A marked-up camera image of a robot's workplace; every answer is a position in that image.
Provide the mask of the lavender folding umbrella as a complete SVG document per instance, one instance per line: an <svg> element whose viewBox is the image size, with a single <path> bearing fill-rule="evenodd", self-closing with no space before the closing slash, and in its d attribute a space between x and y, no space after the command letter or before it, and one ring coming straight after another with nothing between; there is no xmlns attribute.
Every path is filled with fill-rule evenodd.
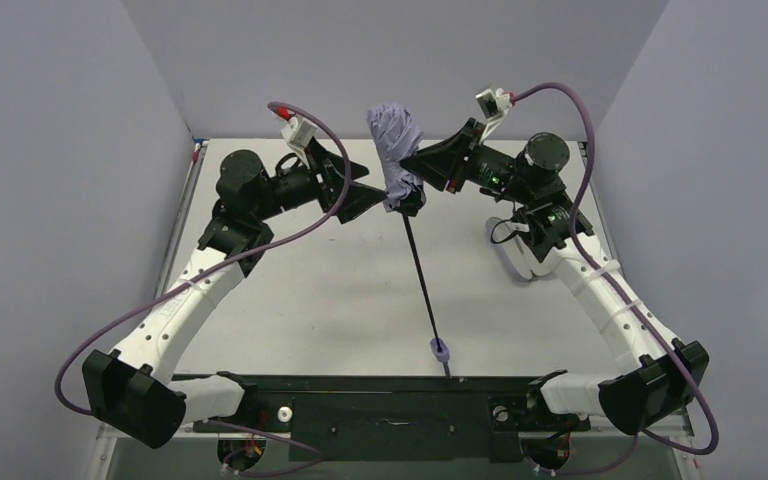
<svg viewBox="0 0 768 480"><path fill-rule="evenodd" d="M398 103L382 103L371 107L366 114L366 123L374 143L384 177L386 199L385 210L398 214L404 226L411 256L413 259L421 295L425 303L428 320L432 329L429 347L436 361L440 363L446 379L452 377L450 351L439 335L432 302L428 292L421 259L419 256L411 220L420 211L406 211L405 197L414 186L423 186L424 182L414 174L404 170L399 162L419 150L424 133L408 108Z"/></svg>

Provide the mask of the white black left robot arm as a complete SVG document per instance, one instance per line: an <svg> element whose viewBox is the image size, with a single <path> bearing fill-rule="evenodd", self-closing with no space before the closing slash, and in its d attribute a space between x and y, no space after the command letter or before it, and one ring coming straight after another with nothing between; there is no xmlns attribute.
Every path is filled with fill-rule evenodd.
<svg viewBox="0 0 768 480"><path fill-rule="evenodd" d="M348 223L381 203L385 191L361 183L368 169L312 140L296 163L268 174L252 150L227 155L212 218L169 298L110 352L91 352L82 375L96 419L156 449L180 427L240 417L257 388L230 372L175 379L183 353L220 302L254 270L274 238L268 220L316 202Z"/></svg>

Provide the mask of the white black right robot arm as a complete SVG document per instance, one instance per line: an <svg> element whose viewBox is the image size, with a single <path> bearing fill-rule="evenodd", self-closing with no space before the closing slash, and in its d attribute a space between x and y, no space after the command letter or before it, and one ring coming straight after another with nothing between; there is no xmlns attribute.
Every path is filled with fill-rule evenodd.
<svg viewBox="0 0 768 480"><path fill-rule="evenodd" d="M512 157L484 145L482 129L469 121L400 165L439 191L457 193L472 182L497 202L517 204L513 241L528 274L562 281L606 342L618 376L555 374L540 387L548 410L602 416L635 435L688 405L708 367L708 352L660 323L624 280L618 262L606 256L591 223L571 213L560 177L571 158L568 143L542 132Z"/></svg>

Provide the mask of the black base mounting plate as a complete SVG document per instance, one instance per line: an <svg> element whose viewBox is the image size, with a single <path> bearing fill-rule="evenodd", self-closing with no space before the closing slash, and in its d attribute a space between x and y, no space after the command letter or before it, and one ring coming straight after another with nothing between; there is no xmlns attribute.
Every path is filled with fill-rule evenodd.
<svg viewBox="0 0 768 480"><path fill-rule="evenodd" d="M557 413L540 377L383 377L176 374L163 383L127 374L94 414L144 445L183 426L201 432L268 433L291 443L294 461L517 463L562 454L592 427L590 413Z"/></svg>

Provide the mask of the aluminium front frame rail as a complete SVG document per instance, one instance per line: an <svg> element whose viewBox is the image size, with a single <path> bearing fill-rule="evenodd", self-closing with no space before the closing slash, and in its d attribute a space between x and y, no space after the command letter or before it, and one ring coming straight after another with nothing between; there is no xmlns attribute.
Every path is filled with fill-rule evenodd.
<svg viewBox="0 0 768 480"><path fill-rule="evenodd" d="M552 413L533 394L480 390L284 391L251 387L234 413L214 418L223 429L261 427L271 433L290 432L297 438L350 429L376 432L387 427L427 433L486 428L557 435L614 427L595 414Z"/></svg>

